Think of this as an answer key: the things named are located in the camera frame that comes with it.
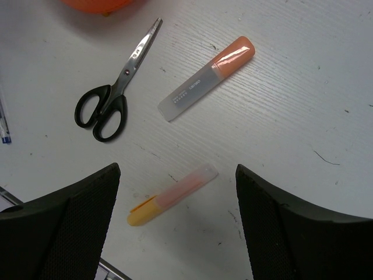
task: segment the orange cap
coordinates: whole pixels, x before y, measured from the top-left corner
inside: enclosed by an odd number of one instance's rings
[[[254,45],[244,36],[225,48],[211,62],[219,69],[224,78],[234,73],[239,67],[248,62],[255,54]]]

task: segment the white desk surface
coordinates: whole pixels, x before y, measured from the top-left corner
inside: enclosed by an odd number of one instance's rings
[[[6,0],[0,15],[13,140],[0,146],[0,185],[29,201],[118,162],[103,258],[134,280],[252,279],[238,163],[314,204],[373,218],[372,1],[138,0],[102,17],[57,0]],[[75,124],[76,103],[115,81],[159,16],[125,93],[125,132],[99,143]],[[240,35],[255,58],[166,122],[158,103]],[[145,226],[126,223],[147,195],[203,162],[219,170],[215,181]]]

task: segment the scissor blade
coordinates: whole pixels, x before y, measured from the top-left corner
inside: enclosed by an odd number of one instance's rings
[[[146,33],[145,37],[141,40],[141,42],[136,47],[135,51],[132,53],[131,58],[135,59],[135,69],[139,68],[141,62],[143,61],[145,55],[149,51],[150,47],[152,46],[154,39],[157,36],[159,29],[163,20],[159,17],[156,22],[154,22],[153,26],[149,29]]]
[[[157,36],[159,29],[163,20],[158,18],[156,22],[152,25],[149,31],[146,33],[145,37],[141,40],[138,46],[135,48],[134,52],[129,57],[127,63],[124,65],[117,81],[112,86],[112,95],[110,96],[107,104],[114,100],[116,97],[124,93],[124,89],[133,78],[134,74],[138,70],[141,62],[143,61],[147,51],[152,46],[154,39]]]

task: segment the black mesh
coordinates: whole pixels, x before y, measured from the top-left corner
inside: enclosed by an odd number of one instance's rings
[[[118,188],[117,176],[103,175],[66,205],[39,280],[95,277]]]
[[[254,279],[297,279],[276,204],[240,166],[236,180],[238,203]]]

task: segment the highlighter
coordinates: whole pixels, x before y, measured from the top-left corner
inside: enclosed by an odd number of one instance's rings
[[[130,211],[127,222],[131,226],[142,226],[162,212],[178,204],[183,198],[203,187],[218,175],[210,164],[204,164],[171,188],[144,201]]]
[[[239,37],[158,105],[166,121],[171,121],[194,102],[246,64],[255,48],[246,37]]]

